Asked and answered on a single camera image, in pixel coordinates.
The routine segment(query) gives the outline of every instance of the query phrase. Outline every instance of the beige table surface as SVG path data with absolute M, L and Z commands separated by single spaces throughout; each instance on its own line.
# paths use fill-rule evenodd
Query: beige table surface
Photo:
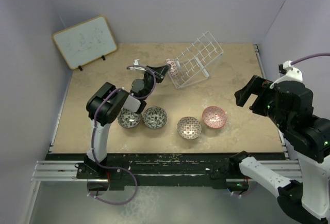
M 132 81 L 142 78 L 138 72 L 126 70 L 139 58 L 142 65 L 164 65 L 166 58 L 175 58 L 189 44 L 145 43 L 119 44 L 118 50 L 103 61 L 98 59 L 75 70 L 69 85 L 59 122 L 53 153 L 86 153 L 90 147 L 90 119 L 85 109 L 87 101 L 103 85 L 110 82 L 116 87 L 130 89 Z M 235 105 L 234 92 L 250 78 L 261 75 L 252 44 L 221 44 L 224 55 L 214 75 L 201 83 L 176 89 L 166 76 L 147 98 L 147 107 L 160 106 L 168 113 L 167 124 L 151 130 L 143 121 L 133 129 L 124 129 L 117 121 L 111 126 L 108 153 L 199 153 L 199 152 L 282 152 L 275 125 L 266 117 L 252 114 L 248 107 Z M 226 125 L 212 130 L 203 123 L 202 112 L 207 106 L 219 106 L 228 115 Z M 180 118 L 193 116 L 202 122 L 203 131 L 195 140 L 181 138 L 176 125 Z

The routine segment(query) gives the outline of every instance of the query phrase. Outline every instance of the yellow framed whiteboard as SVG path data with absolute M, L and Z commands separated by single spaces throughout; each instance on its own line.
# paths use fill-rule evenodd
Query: yellow framed whiteboard
M 117 50 L 103 15 L 56 32 L 53 40 L 71 69 Z

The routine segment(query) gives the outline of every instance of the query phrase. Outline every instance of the white wire rack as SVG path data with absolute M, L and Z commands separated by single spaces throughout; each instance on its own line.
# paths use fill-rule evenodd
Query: white wire rack
M 178 72 L 169 76 L 177 89 L 199 83 L 211 77 L 222 55 L 220 45 L 206 32 L 174 59 Z

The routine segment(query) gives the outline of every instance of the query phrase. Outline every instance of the pink patterned bowl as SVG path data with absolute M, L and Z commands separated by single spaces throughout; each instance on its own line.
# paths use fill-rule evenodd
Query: pink patterned bowl
M 219 129 L 226 124 L 227 114 L 219 107 L 207 107 L 202 114 L 205 124 L 213 129 Z
M 175 60 L 172 58 L 168 58 L 168 59 L 166 59 L 166 63 L 171 66 L 171 69 L 169 70 L 169 73 L 171 74 L 171 76 L 173 78 L 177 77 L 177 75 L 179 74 L 179 68 L 178 68 L 178 65 L 175 62 Z

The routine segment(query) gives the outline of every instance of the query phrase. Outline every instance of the patterned bowl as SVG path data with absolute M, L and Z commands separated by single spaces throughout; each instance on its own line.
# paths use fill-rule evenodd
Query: patterned bowl
M 183 117 L 177 123 L 176 130 L 184 139 L 193 140 L 202 133 L 202 125 L 194 117 Z
M 180 71 L 180 64 L 172 58 L 166 59 L 166 63 L 171 66 L 169 73 L 173 78 L 177 77 Z
M 132 127 L 136 127 L 141 122 L 141 119 L 142 119 L 141 114 L 136 114 L 124 108 L 121 109 L 118 115 L 119 125 L 126 129 L 131 129 Z
M 167 114 L 160 107 L 150 107 L 143 114 L 143 122 L 151 129 L 160 129 L 167 122 Z
M 219 129 L 226 124 L 227 114 L 219 107 L 207 107 L 202 114 L 205 124 L 213 129 Z

